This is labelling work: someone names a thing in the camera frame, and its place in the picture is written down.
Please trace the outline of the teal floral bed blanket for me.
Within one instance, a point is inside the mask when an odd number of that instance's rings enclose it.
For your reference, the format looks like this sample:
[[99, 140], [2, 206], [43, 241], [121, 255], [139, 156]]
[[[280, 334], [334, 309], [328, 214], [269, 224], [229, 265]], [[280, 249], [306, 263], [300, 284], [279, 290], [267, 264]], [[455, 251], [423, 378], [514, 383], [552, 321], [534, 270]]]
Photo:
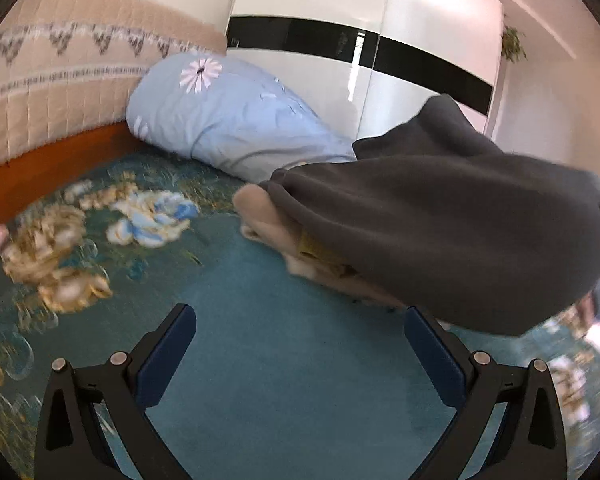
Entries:
[[177, 240], [121, 246], [120, 212], [79, 214], [57, 266], [100, 281], [85, 307], [44, 304], [29, 275], [0, 260], [0, 452], [33, 474], [50, 361], [102, 362], [179, 302], [197, 333], [148, 412], [197, 479], [402, 479], [450, 421], [403, 332], [403, 313], [291, 275], [247, 240], [232, 207], [238, 181], [192, 160], [139, 152], [56, 188], [6, 223], [28, 228], [91, 192], [136, 185], [198, 209]]

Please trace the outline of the light blue floral quilt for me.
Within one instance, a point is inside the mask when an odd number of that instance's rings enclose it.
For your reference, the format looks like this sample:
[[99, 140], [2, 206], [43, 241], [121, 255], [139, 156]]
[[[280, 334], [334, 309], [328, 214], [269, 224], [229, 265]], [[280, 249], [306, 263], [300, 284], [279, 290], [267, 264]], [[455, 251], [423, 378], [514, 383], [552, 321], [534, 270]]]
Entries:
[[277, 169], [355, 159], [351, 140], [277, 77], [208, 51], [152, 66], [132, 91], [125, 119], [137, 139], [251, 183]]

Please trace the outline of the mustard yellow knit garment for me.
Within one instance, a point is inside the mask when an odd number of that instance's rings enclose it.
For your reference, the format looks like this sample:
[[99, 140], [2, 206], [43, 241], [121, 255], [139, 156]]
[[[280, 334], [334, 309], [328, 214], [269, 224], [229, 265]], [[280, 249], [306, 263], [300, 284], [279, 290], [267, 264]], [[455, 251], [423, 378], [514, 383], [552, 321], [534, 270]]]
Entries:
[[338, 278], [356, 273], [346, 260], [328, 249], [306, 230], [301, 232], [298, 251], [303, 258], [311, 260], [316, 266], [324, 268]]

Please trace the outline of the beige fleece garment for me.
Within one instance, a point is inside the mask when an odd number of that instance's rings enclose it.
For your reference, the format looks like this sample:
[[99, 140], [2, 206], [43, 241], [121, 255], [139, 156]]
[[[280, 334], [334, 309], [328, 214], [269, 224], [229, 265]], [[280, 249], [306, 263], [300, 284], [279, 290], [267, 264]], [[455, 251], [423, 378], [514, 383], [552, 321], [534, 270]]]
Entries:
[[248, 183], [233, 196], [233, 206], [239, 214], [240, 232], [252, 240], [279, 252], [291, 275], [342, 292], [369, 304], [382, 304], [390, 308], [403, 309], [404, 304], [380, 287], [366, 281], [358, 272], [354, 275], [333, 276], [324, 268], [299, 254], [298, 246], [304, 230], [297, 221], [278, 209], [259, 185]]

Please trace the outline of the beige quilted headboard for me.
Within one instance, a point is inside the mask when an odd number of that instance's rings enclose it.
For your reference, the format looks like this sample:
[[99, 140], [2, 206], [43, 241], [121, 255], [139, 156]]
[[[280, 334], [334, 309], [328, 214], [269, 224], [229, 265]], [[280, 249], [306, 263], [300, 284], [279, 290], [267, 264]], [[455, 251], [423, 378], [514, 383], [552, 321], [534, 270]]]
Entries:
[[121, 122], [151, 66], [197, 49], [226, 39], [151, 0], [18, 0], [0, 25], [0, 166]]

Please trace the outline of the white wardrobe with black stripe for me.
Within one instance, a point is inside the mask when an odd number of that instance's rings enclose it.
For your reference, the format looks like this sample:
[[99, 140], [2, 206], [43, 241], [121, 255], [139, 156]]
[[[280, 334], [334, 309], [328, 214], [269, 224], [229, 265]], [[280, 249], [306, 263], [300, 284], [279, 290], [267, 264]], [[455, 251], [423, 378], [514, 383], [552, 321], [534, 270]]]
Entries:
[[234, 0], [228, 50], [278, 77], [332, 128], [379, 136], [446, 94], [486, 126], [498, 0]]

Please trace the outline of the green hanging plant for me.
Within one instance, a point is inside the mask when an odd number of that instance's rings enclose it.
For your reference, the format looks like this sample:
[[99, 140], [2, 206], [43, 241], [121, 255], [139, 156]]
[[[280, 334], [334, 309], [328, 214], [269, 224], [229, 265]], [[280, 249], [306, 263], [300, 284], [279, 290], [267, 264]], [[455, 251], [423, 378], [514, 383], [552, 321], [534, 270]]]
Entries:
[[518, 63], [527, 58], [527, 52], [521, 43], [522, 33], [516, 27], [504, 25], [501, 43], [501, 58], [511, 63]]

